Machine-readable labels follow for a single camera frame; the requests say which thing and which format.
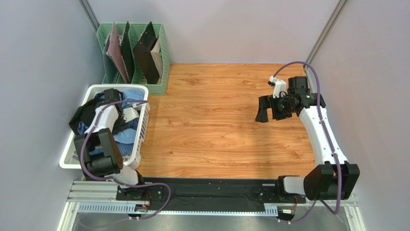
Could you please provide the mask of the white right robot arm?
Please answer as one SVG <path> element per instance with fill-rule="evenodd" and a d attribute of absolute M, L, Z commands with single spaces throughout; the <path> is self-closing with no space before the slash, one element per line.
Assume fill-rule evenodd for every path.
<path fill-rule="evenodd" d="M 316 163 L 316 167 L 304 177 L 278 177 L 278 194 L 282 197 L 303 195 L 318 201 L 347 200 L 360 170 L 357 164 L 349 163 L 339 147 L 322 96 L 310 91 L 307 77 L 291 77 L 285 82 L 271 76 L 268 84 L 273 93 L 259 97 L 255 121 L 268 122 L 269 109 L 275 120 L 296 115 L 307 131 Z"/>

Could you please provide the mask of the light blue long sleeve shirt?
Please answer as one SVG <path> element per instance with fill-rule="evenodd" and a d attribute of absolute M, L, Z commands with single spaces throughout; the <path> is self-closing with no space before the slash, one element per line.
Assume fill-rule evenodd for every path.
<path fill-rule="evenodd" d="M 128 89 L 120 93 L 121 100 L 143 100 L 144 92 L 141 89 Z M 136 137 L 136 130 L 138 127 L 139 118 L 135 118 L 129 122 L 127 125 L 129 128 L 113 134 L 114 140 L 120 145 L 133 144 Z M 76 119 L 74 122 L 70 122 L 69 126 L 72 128 L 76 135 L 82 135 L 89 128 L 89 125 L 81 118 Z"/>

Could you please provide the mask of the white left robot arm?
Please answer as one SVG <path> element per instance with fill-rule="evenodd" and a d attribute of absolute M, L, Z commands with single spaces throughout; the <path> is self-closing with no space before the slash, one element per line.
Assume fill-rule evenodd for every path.
<path fill-rule="evenodd" d="M 124 119 L 125 103 L 141 105 L 145 102 L 127 100 L 123 92 L 107 89 L 77 108 L 69 122 L 85 177 L 97 181 L 111 180 L 123 188 L 142 183 L 139 172 L 124 163 L 119 147 L 119 136 L 127 136 L 129 132 L 129 125 Z"/>

